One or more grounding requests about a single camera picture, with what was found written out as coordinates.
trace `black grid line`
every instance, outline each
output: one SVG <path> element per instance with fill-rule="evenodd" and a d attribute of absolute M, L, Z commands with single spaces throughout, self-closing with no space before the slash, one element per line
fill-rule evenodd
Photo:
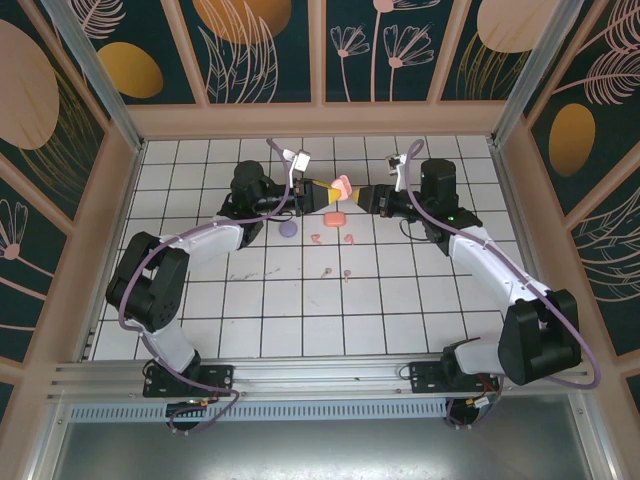
<path fill-rule="evenodd" d="M 300 138 L 301 138 L 302 148 L 305 148 L 305 137 L 300 137 Z M 326 158 L 326 159 L 323 158 L 322 160 L 323 161 L 331 161 L 331 162 L 333 162 L 333 174 L 334 174 L 334 178 L 335 178 L 335 176 L 338 175 L 337 163 L 336 163 L 336 153 L 335 153 L 335 150 L 336 150 L 336 138 L 335 137 L 330 137 L 330 138 L 331 138 L 331 142 L 332 142 L 332 146 L 333 146 L 333 159 L 331 160 L 330 158 Z M 363 156 L 364 156 L 364 158 L 341 159 L 341 161 L 357 161 L 357 162 L 363 162 L 364 161 L 364 162 L 366 162 L 367 180 L 368 180 L 368 183 L 370 184 L 370 182 L 371 182 L 371 172 L 372 172 L 371 168 L 373 168 L 373 167 L 370 165 L 370 161 L 368 159 L 369 152 L 367 152 L 367 143 L 366 143 L 367 136 L 358 136 L 358 138 L 360 138 L 362 140 L 362 143 L 363 143 L 363 148 L 364 148 L 364 155 Z M 395 145 L 396 145 L 396 151 L 397 151 L 397 149 L 398 149 L 398 138 L 396 136 L 393 136 L 393 138 L 394 138 L 394 142 L 395 142 Z M 425 148 L 427 149 L 428 157 L 430 158 L 431 157 L 431 152 L 430 152 L 428 140 L 427 140 L 426 136 L 423 136 L 422 138 L 425 139 Z M 470 185 L 474 185 L 474 184 L 494 184 L 495 185 L 496 183 L 499 184 L 499 182 L 474 182 L 474 181 L 469 181 L 468 172 L 466 170 L 467 164 L 465 163 L 465 160 L 473 159 L 473 158 L 491 158 L 491 157 L 463 157 L 462 156 L 462 152 L 460 150 L 459 140 L 457 138 L 456 138 L 456 145 L 457 145 L 457 148 L 458 148 L 458 152 L 460 154 L 460 156 L 458 158 L 462 162 L 462 168 L 464 169 L 463 171 L 465 173 L 465 176 L 467 176 L 467 181 L 463 182 L 463 183 L 460 183 L 460 184 L 467 185 L 467 188 L 469 189 L 470 196 L 471 196 L 471 202 L 472 202 L 472 205 L 473 205 L 474 211 L 475 211 L 475 209 L 476 209 L 476 207 L 475 207 L 475 199 L 473 197 L 473 193 L 471 192 L 471 189 L 470 189 L 469 186 Z M 148 151 L 148 147 L 149 147 L 149 145 L 146 146 L 147 150 L 145 151 L 145 155 L 146 155 L 146 153 Z M 162 230 L 162 228 L 164 228 L 165 220 L 169 220 L 169 219 L 185 219 L 185 221 L 195 220 L 196 222 L 198 222 L 199 219 L 202 216 L 202 206 L 203 206 L 202 202 L 203 202 L 203 196 L 204 196 L 205 190 L 229 192 L 229 188 L 228 187 L 205 187 L 204 186 L 205 185 L 206 175 L 207 175 L 207 172 L 209 171 L 210 166 L 212 164 L 214 165 L 214 167 L 215 167 L 216 164 L 226 164 L 226 165 L 235 165 L 235 164 L 237 164 L 240 161 L 240 157 L 241 157 L 242 140 L 238 141 L 237 147 L 238 147 L 238 149 L 237 149 L 238 158 L 237 158 L 237 161 L 235 161 L 235 162 L 228 162 L 228 161 L 210 162 L 209 161 L 209 155 L 211 153 L 211 149 L 214 148 L 214 147 L 212 147 L 211 142 L 209 142 L 208 145 L 207 145 L 206 161 L 204 163 L 203 162 L 186 162 L 186 163 L 182 163 L 181 162 L 180 163 L 181 166 L 182 165 L 204 165 L 201 188 L 196 188 L 196 187 L 193 187 L 193 188 L 176 188 L 176 189 L 171 188 L 172 184 L 173 184 L 173 181 L 174 181 L 174 174 L 176 173 L 177 156 L 178 156 L 178 152 L 179 152 L 179 149 L 180 149 L 180 141 L 175 143 L 175 147 L 174 147 L 175 151 L 173 152 L 174 161 L 173 161 L 173 164 L 171 164 L 171 176 L 170 176 L 170 179 L 169 179 L 169 187 L 168 188 L 166 188 L 166 189 L 139 189 L 138 186 L 140 184 L 141 176 L 142 176 L 142 167 L 141 167 L 137 172 L 136 188 L 134 190 L 133 200 L 131 201 L 131 204 L 129 205 L 128 215 L 126 217 L 126 226 L 125 226 L 122 238 L 120 239 L 119 245 L 120 245 L 121 248 L 119 249 L 119 255 L 121 255 L 121 253 L 123 251 L 122 249 L 124 248 L 123 242 L 124 242 L 125 236 L 127 235 L 127 233 L 126 233 L 127 230 L 129 228 L 133 228 L 130 225 L 132 220 L 156 220 L 160 224 L 160 227 L 159 227 L 160 231 Z M 266 160 L 258 159 L 257 161 L 260 161 L 263 164 L 269 163 L 270 165 L 275 165 L 275 162 L 277 162 L 277 160 L 278 159 L 272 159 L 271 158 L 271 154 L 269 152 L 268 158 Z M 133 218 L 131 216 L 131 213 L 132 213 L 132 209 L 133 209 L 135 196 L 138 194 L 138 192 L 149 192 L 149 191 L 158 191 L 158 192 L 165 192 L 166 193 L 166 197 L 164 199 L 164 209 L 163 209 L 162 216 L 161 217 L 153 217 L 152 216 L 152 217 L 135 217 L 135 218 Z M 199 191 L 200 197 L 198 198 L 198 204 L 197 204 L 197 210 L 196 210 L 197 213 L 195 214 L 196 216 L 166 216 L 167 209 L 168 209 L 169 195 L 173 191 Z M 486 211 L 482 211 L 481 213 L 491 213 L 491 212 L 493 212 L 493 213 L 496 213 L 496 212 L 498 212 L 498 213 L 507 213 L 507 215 L 508 215 L 508 210 L 507 209 L 486 210 Z M 323 213 L 317 213 L 316 212 L 316 213 L 313 213 L 313 214 L 305 215 L 305 217 L 309 217 L 309 216 L 313 216 L 313 215 L 320 216 L 320 215 L 323 215 Z M 368 213 L 366 213 L 364 211 L 347 213 L 347 222 L 348 222 L 348 219 L 349 219 L 350 216 L 355 216 L 355 215 L 370 215 L 370 214 L 368 214 Z M 346 317 L 361 317 L 361 316 L 372 316 L 372 315 L 377 316 L 377 315 L 380 315 L 382 317 L 382 328 L 383 328 L 383 337 L 384 337 L 384 342 L 385 342 L 385 353 L 388 353 L 387 332 L 386 332 L 387 325 L 385 323 L 385 317 L 388 317 L 389 315 L 393 315 L 393 316 L 401 316 L 401 315 L 416 315 L 416 316 L 420 316 L 422 318 L 422 320 L 423 320 L 423 328 L 424 328 L 424 332 L 425 332 L 425 341 L 426 341 L 426 345 L 427 345 L 427 351 L 429 351 L 429 343 L 428 343 L 429 332 L 428 332 L 427 326 L 426 326 L 426 324 L 424 322 L 424 319 L 428 318 L 429 315 L 441 315 L 441 314 L 447 314 L 447 313 L 458 313 L 458 314 L 460 314 L 462 316 L 462 319 L 463 319 L 463 328 L 464 328 L 464 331 L 465 331 L 465 336 L 468 338 L 468 331 L 467 331 L 467 326 L 466 326 L 466 321 L 465 321 L 464 315 L 465 315 L 465 313 L 475 313 L 475 311 L 471 311 L 471 310 L 465 311 L 462 308 L 462 302 L 461 302 L 461 298 L 460 298 L 460 291 L 459 291 L 459 287 L 458 287 L 457 277 L 458 276 L 463 276 L 463 275 L 456 273 L 455 270 L 452 270 L 452 274 L 450 274 L 450 275 L 418 275 L 417 259 L 416 259 L 416 251 L 415 251 L 416 242 L 414 242 L 412 239 L 407 239 L 407 241 L 405 241 L 405 242 L 384 242 L 384 243 L 378 244 L 378 238 L 377 237 L 378 237 L 378 233 L 379 232 L 376 231 L 376 226 L 375 226 L 375 222 L 373 222 L 373 217 L 371 217 L 371 221 L 372 221 L 372 227 L 371 228 L 372 228 L 372 234 L 373 234 L 373 242 L 372 243 L 371 242 L 364 242 L 364 243 L 358 242 L 357 244 L 358 245 L 362 245 L 362 246 L 364 246 L 364 245 L 369 245 L 369 246 L 373 245 L 374 246 L 374 251 L 375 251 L 375 255 L 376 255 L 377 276 L 351 277 L 350 280 L 351 279 L 352 280 L 361 280 L 361 279 L 362 280 L 365 280 L 365 279 L 377 280 L 377 282 L 378 282 L 378 292 L 379 292 L 379 295 L 380 295 L 380 305 L 381 305 L 380 313 L 376 313 L 376 314 L 371 314 L 371 313 L 345 314 L 345 310 L 344 310 L 344 289 L 343 289 L 343 285 L 342 285 L 342 280 L 343 280 L 343 271 L 342 271 L 342 269 L 343 269 L 343 262 L 342 262 L 342 260 L 343 260 L 342 259 L 343 251 L 342 251 L 342 249 L 343 248 L 348 248 L 348 246 L 344 244 L 343 239 L 340 238 L 340 235 L 338 235 L 337 243 L 323 243 L 323 245 L 322 245 L 322 246 L 337 246 L 338 247 L 338 266 L 339 266 L 339 271 L 340 271 L 340 273 L 338 275 L 338 280 L 340 281 L 340 296 L 341 296 L 341 298 L 340 298 L 340 309 L 341 309 L 340 316 L 341 316 L 341 320 L 342 320 L 341 328 L 342 328 L 342 339 L 343 339 L 343 354 L 347 355 L 346 331 L 345 331 L 345 318 Z M 227 279 L 228 271 L 229 271 L 229 267 L 230 267 L 229 255 L 227 255 L 226 261 L 224 262 L 224 267 L 223 267 L 224 268 L 224 277 L 223 277 L 223 280 L 214 280 L 214 281 L 193 280 L 192 281 L 192 280 L 190 280 L 190 277 L 188 278 L 188 282 L 186 283 L 186 291 L 185 291 L 185 295 L 184 295 L 184 302 L 183 302 L 183 305 L 181 306 L 182 313 L 184 313 L 184 311 L 186 309 L 187 301 L 188 301 L 187 297 L 188 297 L 189 284 L 191 284 L 191 283 L 194 283 L 194 284 L 197 284 L 197 283 L 220 283 L 220 282 L 224 283 L 224 288 L 223 288 L 223 292 L 222 292 L 222 311 L 221 311 L 222 313 L 220 314 L 220 317 L 184 318 L 184 315 L 182 315 L 182 317 L 180 319 L 181 324 L 183 324 L 183 325 L 184 325 L 185 321 L 189 322 L 189 321 L 192 321 L 192 320 L 220 320 L 219 343 L 218 343 L 218 346 L 217 346 L 217 348 L 218 348 L 218 357 L 220 357 L 220 354 L 221 354 L 221 347 L 222 347 L 222 341 L 223 341 L 223 331 L 224 331 L 225 321 L 232 320 L 232 319 L 233 320 L 243 319 L 243 318 L 260 318 L 261 319 L 261 326 L 260 326 L 259 355 L 260 355 L 260 357 L 262 357 L 262 355 L 263 355 L 263 344 L 262 343 L 263 343 L 263 333 L 264 333 L 264 319 L 265 318 L 301 318 L 301 333 L 300 333 L 300 335 L 301 335 L 301 356 L 304 356 L 304 335 L 305 335 L 305 332 L 304 332 L 304 318 L 305 317 L 310 317 L 310 318 L 318 317 L 318 318 L 320 318 L 320 317 L 336 317 L 337 316 L 337 314 L 334 314 L 334 315 L 327 315 L 327 314 L 305 315 L 304 314 L 304 282 L 305 282 L 305 279 L 304 279 L 304 247 L 316 247 L 316 246 L 318 246 L 318 245 L 315 245 L 315 244 L 305 244 L 302 241 L 302 237 L 304 236 L 304 234 L 303 234 L 303 232 L 304 232 L 304 222 L 305 222 L 305 219 L 303 217 L 303 218 L 300 219 L 301 241 L 300 241 L 299 244 L 293 245 L 293 246 L 300 247 L 300 272 L 301 273 L 300 273 L 299 278 L 294 277 L 294 278 L 269 279 L 269 278 L 266 278 L 263 275 L 261 279 L 244 280 L 244 281 L 247 281 L 247 282 L 256 282 L 256 281 L 258 281 L 258 282 L 262 283 L 262 307 L 261 307 L 261 311 L 260 311 L 261 315 L 259 317 L 253 317 L 253 316 L 251 316 L 251 317 L 247 317 L 247 316 L 235 317 L 235 316 L 225 316 L 225 314 L 224 314 L 228 283 L 229 282 L 242 281 L 242 280 L 228 280 Z M 289 245 L 289 244 L 287 244 L 287 245 L 268 245 L 268 241 L 267 241 L 267 239 L 268 239 L 268 230 L 269 230 L 269 225 L 268 225 L 267 222 L 265 222 L 265 231 L 264 231 L 265 242 L 264 242 L 264 244 L 249 246 L 249 248 L 263 248 L 264 249 L 263 267 L 264 267 L 264 271 L 265 272 L 266 272 L 266 262 L 268 260 L 267 255 L 269 254 L 268 251 L 267 251 L 267 248 L 291 247 L 292 246 L 292 245 Z M 517 244 L 517 241 L 513 240 L 513 239 L 508 239 L 508 240 L 505 239 L 505 240 L 502 240 L 502 241 L 511 242 L 511 243 L 515 242 Z M 413 263 L 414 263 L 414 274 L 411 274 L 411 275 L 384 276 L 384 277 L 382 277 L 380 275 L 380 262 L 379 262 L 379 257 L 378 257 L 378 253 L 379 253 L 378 245 L 407 245 L 407 244 L 411 245 L 412 257 L 413 257 L 412 260 L 413 260 Z M 419 302 L 420 302 L 418 308 L 419 308 L 420 311 L 417 311 L 417 312 L 402 312 L 402 313 L 395 313 L 394 312 L 393 314 L 385 313 L 384 305 L 383 305 L 383 298 L 382 298 L 381 279 L 382 278 L 411 278 L 413 276 L 416 277 L 417 289 L 418 289 L 418 299 L 419 299 Z M 424 311 L 425 307 L 424 307 L 423 299 L 422 299 L 422 295 L 421 295 L 419 279 L 420 278 L 432 278 L 432 277 L 435 277 L 435 278 L 438 278 L 438 277 L 442 277 L 442 278 L 454 277 L 454 282 L 455 282 L 455 285 L 456 285 L 456 294 L 457 294 L 457 297 L 458 297 L 458 305 L 460 307 L 459 310 L 446 311 L 446 312 L 425 312 Z M 301 309 L 302 309 L 303 313 L 301 315 L 300 314 L 298 314 L 298 315 L 265 315 L 265 302 L 266 302 L 265 292 L 266 292 L 266 285 L 267 285 L 266 282 L 267 281 L 287 281 L 287 280 L 288 281 L 296 281 L 297 280 L 297 281 L 301 282 L 301 298 L 300 298 L 300 301 L 301 301 Z M 335 278 L 325 278 L 325 279 L 321 279 L 321 280 L 335 280 Z M 487 312 L 494 312 L 494 311 L 497 312 L 497 310 L 478 310 L 477 312 L 487 313 Z M 104 318 L 105 315 L 106 315 L 106 306 L 102 310 L 102 315 L 101 315 L 102 320 L 100 321 L 99 327 L 96 328 L 95 341 L 94 341 L 95 348 L 94 348 L 94 351 L 93 351 L 93 356 L 94 357 L 95 357 L 95 352 L 97 351 L 98 342 L 99 342 L 99 336 L 100 336 L 100 333 L 101 333 L 102 326 L 103 326 L 104 322 L 115 321 L 115 320 L 112 320 L 112 319 L 105 319 Z M 138 340 L 136 342 L 136 346 L 135 346 L 135 349 L 133 351 L 133 358 L 135 358 L 137 356 L 137 352 L 139 351 L 138 350 L 139 344 L 140 344 L 140 342 Z"/>
<path fill-rule="evenodd" d="M 365 141 L 364 137 L 363 137 L 363 141 L 364 141 L 364 154 L 365 156 L 368 157 L 367 154 L 367 142 Z M 396 143 L 396 150 L 398 149 L 398 144 L 395 140 L 395 136 L 393 137 L 393 141 Z M 369 161 L 367 160 L 367 181 L 369 182 L 369 184 L 371 184 L 371 174 L 369 172 Z M 382 301 L 382 282 L 380 281 L 380 260 L 378 259 L 378 245 L 376 243 L 376 222 L 373 221 L 373 215 L 371 215 L 371 228 L 373 230 L 373 245 L 374 245 L 374 250 L 376 252 L 376 271 L 378 272 L 378 292 L 380 294 L 380 313 L 382 315 L 382 335 L 384 338 L 384 353 L 387 354 L 389 353 L 389 347 L 387 346 L 387 327 L 385 325 L 384 322 L 384 303 Z"/>

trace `purple round object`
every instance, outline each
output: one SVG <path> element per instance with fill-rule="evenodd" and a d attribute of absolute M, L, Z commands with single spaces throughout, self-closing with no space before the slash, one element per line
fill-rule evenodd
<path fill-rule="evenodd" d="M 280 235 L 286 238 L 293 237 L 296 233 L 298 233 L 298 225 L 296 222 L 292 222 L 289 220 L 288 222 L 284 222 L 280 224 Z"/>

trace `dark teal wallpaper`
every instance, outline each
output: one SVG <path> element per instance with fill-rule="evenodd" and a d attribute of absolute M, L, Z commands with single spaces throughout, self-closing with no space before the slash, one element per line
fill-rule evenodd
<path fill-rule="evenodd" d="M 472 0 L 441 100 L 506 100 L 555 0 Z"/>
<path fill-rule="evenodd" d="M 616 353 L 640 349 L 640 170 L 572 235 Z"/>
<path fill-rule="evenodd" d="M 16 0 L 0 37 L 0 154 L 73 219 L 104 131 Z"/>
<path fill-rule="evenodd" d="M 70 4 L 127 105 L 195 103 L 160 0 Z"/>
<path fill-rule="evenodd" d="M 307 0 L 180 0 L 180 7 L 211 103 L 311 101 Z"/>
<path fill-rule="evenodd" d="M 580 8 L 580 12 L 578 13 L 576 20 L 573 22 L 573 26 L 569 30 L 569 33 L 567 34 L 567 36 L 564 38 L 564 41 L 562 42 L 562 45 L 558 49 L 556 56 L 553 58 L 553 61 L 551 62 L 547 70 L 544 72 L 544 75 L 540 79 L 540 83 L 538 84 L 537 88 L 531 95 L 531 98 L 527 102 L 527 105 L 524 107 L 524 115 L 526 117 L 529 116 L 529 112 L 531 112 L 531 109 L 538 101 L 538 98 L 540 97 L 542 90 L 544 90 L 544 88 L 547 86 L 547 80 L 551 76 L 551 72 L 553 72 L 558 66 L 558 63 L 564 56 L 564 53 L 567 51 L 567 47 L 569 47 L 569 44 L 571 43 L 571 41 L 573 40 L 573 37 L 578 31 L 578 28 L 580 28 L 580 25 L 584 21 L 584 17 L 587 15 L 587 13 L 589 13 L 589 10 L 593 6 L 593 2 L 594 0 L 585 0 L 584 3 L 582 4 L 582 8 Z"/>
<path fill-rule="evenodd" d="M 66 239 L 0 179 L 0 357 L 24 360 Z"/>
<path fill-rule="evenodd" d="M 451 7 L 327 0 L 326 101 L 426 100 Z"/>
<path fill-rule="evenodd" d="M 531 132 L 569 213 L 640 141 L 637 2 L 609 2 Z"/>
<path fill-rule="evenodd" d="M 0 424 L 2 423 L 4 412 L 7 411 L 7 407 L 9 406 L 9 399 L 11 398 L 12 393 L 13 385 L 10 383 L 0 382 Z"/>

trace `leaf pattern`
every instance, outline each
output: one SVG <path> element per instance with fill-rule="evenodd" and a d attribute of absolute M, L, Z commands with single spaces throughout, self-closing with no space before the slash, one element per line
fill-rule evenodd
<path fill-rule="evenodd" d="M 87 37 L 97 40 L 106 40 L 126 15 L 122 0 L 69 0 L 69 3 Z"/>

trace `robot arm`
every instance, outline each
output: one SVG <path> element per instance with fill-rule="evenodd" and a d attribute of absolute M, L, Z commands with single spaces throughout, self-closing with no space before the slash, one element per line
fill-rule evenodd
<path fill-rule="evenodd" d="M 293 169 L 304 171 L 309 156 L 285 150 Z M 340 191 L 311 179 L 290 176 L 290 193 L 283 210 L 300 216 L 315 212 L 335 202 Z M 212 219 L 258 218 L 274 209 L 283 199 L 285 185 L 278 185 L 264 175 L 258 162 L 238 164 L 231 181 L 231 193 L 218 215 Z M 141 329 L 141 335 L 153 346 L 158 356 L 173 370 L 196 380 L 200 357 L 184 336 L 175 319 L 181 303 L 187 273 L 216 255 L 239 250 L 249 245 L 262 229 L 262 222 L 243 225 L 216 225 L 188 239 L 179 240 L 159 252 L 147 266 L 152 272 L 141 276 L 133 287 L 125 306 L 126 323 Z M 160 243 L 173 235 L 155 237 L 145 232 L 133 236 L 107 287 L 107 301 L 119 308 L 125 288 L 134 272 Z"/>
<path fill-rule="evenodd" d="M 398 167 L 405 163 L 406 155 L 393 155 L 387 157 L 387 161 L 391 174 L 400 173 L 403 169 Z M 445 376 L 449 384 L 455 386 L 465 376 L 487 373 L 506 375 L 514 383 L 524 385 L 578 365 L 578 342 L 526 287 L 532 284 L 538 291 L 545 292 L 577 329 L 575 299 L 565 290 L 552 291 L 516 267 L 526 279 L 523 283 L 486 248 L 488 244 L 496 245 L 482 222 L 458 205 L 455 165 L 444 159 L 424 161 L 420 192 L 414 192 L 414 195 L 431 216 L 483 239 L 485 243 L 452 235 L 427 222 L 415 211 L 400 176 L 395 186 L 372 185 L 360 189 L 354 197 L 361 208 L 374 215 L 422 222 L 429 240 L 479 280 L 505 319 L 499 338 L 473 338 L 444 349 L 443 365 L 446 365 Z"/>

